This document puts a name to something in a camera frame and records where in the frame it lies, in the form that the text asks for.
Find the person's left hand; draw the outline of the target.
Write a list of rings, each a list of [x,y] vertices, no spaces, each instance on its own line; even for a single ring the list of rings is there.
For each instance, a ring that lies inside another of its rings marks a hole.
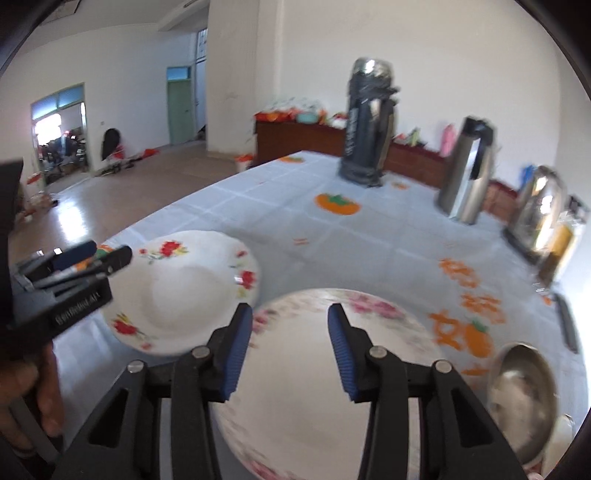
[[[64,425],[64,405],[53,344],[47,344],[37,361],[1,362],[1,436],[17,451],[28,452],[33,443],[9,410],[17,399],[37,390],[36,402],[45,434],[57,438]]]

